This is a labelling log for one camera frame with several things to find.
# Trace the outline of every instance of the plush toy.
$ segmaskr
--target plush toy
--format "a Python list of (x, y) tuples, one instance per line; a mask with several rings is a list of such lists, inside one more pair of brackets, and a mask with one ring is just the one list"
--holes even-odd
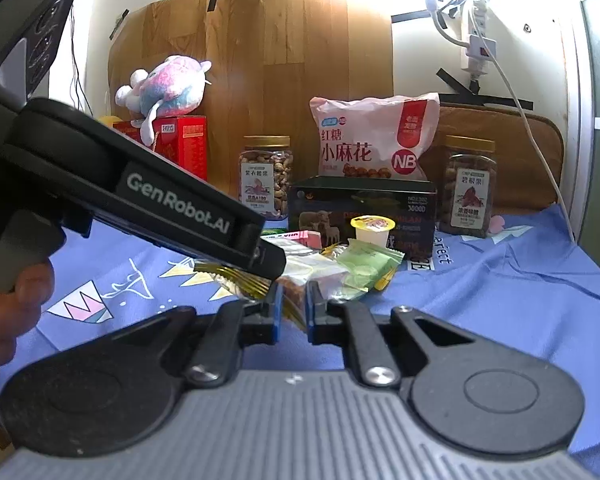
[(131, 75), (131, 86), (123, 86), (116, 93), (116, 104), (145, 116), (140, 137), (146, 146), (153, 146), (156, 117), (186, 115), (202, 101), (205, 72), (210, 61), (197, 62), (192, 57), (169, 56), (150, 74), (136, 70)]

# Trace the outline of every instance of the pink snack bag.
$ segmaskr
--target pink snack bag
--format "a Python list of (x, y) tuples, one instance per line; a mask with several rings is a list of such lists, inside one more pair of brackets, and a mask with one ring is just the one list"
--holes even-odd
[(351, 102), (314, 97), (309, 106), (320, 133), (318, 174), (427, 179), (418, 160), (438, 127), (438, 94)]

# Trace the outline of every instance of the jar of nuts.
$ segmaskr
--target jar of nuts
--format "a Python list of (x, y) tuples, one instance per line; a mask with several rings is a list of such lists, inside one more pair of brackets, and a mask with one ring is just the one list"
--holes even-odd
[(244, 137), (240, 154), (240, 201), (270, 220), (288, 216), (294, 158), (287, 136)]
[(485, 238), (496, 186), (495, 142), (446, 136), (448, 160), (442, 192), (440, 230)]

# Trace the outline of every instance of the brown headboard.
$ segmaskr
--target brown headboard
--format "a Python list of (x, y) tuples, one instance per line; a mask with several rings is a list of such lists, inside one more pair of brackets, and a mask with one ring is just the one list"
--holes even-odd
[[(544, 117), (528, 114), (527, 118), (534, 139), (559, 184), (564, 155), (560, 130)], [(422, 169), (438, 185), (438, 189), (441, 189), (445, 166), (444, 142), (447, 135), (490, 139), (496, 143), (496, 211), (538, 211), (557, 200), (517, 111), (443, 105), (433, 144), (420, 159)]]

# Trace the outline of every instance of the plush toy tail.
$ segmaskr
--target plush toy tail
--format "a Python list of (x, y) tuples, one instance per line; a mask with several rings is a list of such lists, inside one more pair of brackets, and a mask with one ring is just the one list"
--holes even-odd
[(155, 141), (157, 140), (154, 132), (154, 121), (158, 112), (158, 108), (163, 102), (164, 100), (160, 99), (151, 107), (151, 110), (149, 110), (149, 113), (144, 120), (144, 123), (142, 123), (142, 126), (140, 127), (140, 138), (142, 139), (142, 142), (145, 146), (150, 146), (152, 149), (155, 149)]

